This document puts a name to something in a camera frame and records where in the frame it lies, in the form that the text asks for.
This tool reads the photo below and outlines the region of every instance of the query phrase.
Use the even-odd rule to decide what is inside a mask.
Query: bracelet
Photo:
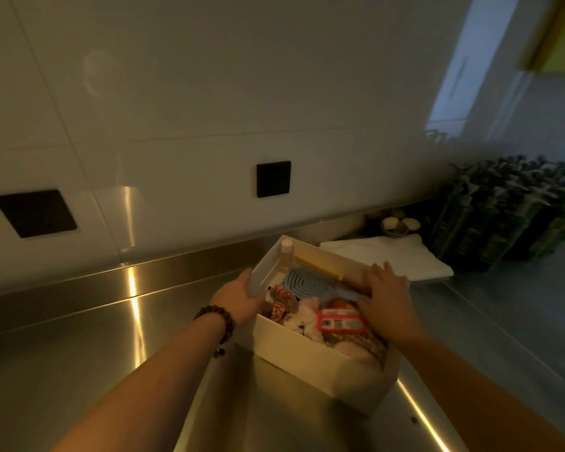
[[[233,317],[230,315],[230,312],[226,311],[223,307],[219,307],[212,304],[210,304],[209,306],[204,306],[201,309],[199,309],[199,312],[197,312],[197,315],[193,320],[196,320],[199,317],[209,313],[219,314],[226,321],[226,333],[224,333],[224,337],[220,341],[220,345],[213,352],[213,357],[218,358],[226,353],[226,350],[220,348],[220,346],[224,344],[226,341],[228,341],[230,337],[233,335],[234,326],[236,326],[236,324],[234,323]]]

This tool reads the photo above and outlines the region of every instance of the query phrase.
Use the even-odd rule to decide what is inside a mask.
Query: red label
[[[316,312],[317,326],[324,333],[367,334],[368,324],[358,311],[351,309],[321,309]]]

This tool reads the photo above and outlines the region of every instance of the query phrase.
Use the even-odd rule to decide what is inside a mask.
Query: black electrical outlet
[[[78,227],[58,190],[0,195],[0,210],[21,238]]]
[[[257,166],[257,198],[283,195],[291,188],[291,162],[262,163]]]

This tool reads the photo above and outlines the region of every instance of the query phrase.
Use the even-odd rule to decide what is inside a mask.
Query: white towel
[[[329,241],[320,248],[340,256],[361,261],[367,265],[392,264],[393,272],[407,276],[410,281],[446,278],[454,275],[452,268],[435,258],[423,244],[420,235],[411,234],[401,238],[377,236],[366,239]]]

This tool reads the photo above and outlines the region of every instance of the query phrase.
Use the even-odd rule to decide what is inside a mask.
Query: white storage box
[[[250,296],[264,294],[273,277],[279,273],[283,239],[293,241],[295,256],[301,261],[345,282],[362,285],[362,272],[368,268],[367,265],[282,236],[254,269],[249,283]],[[400,354],[391,344],[383,369],[378,370],[262,315],[239,327],[234,337],[238,344],[257,356],[367,415],[377,409],[398,376]]]

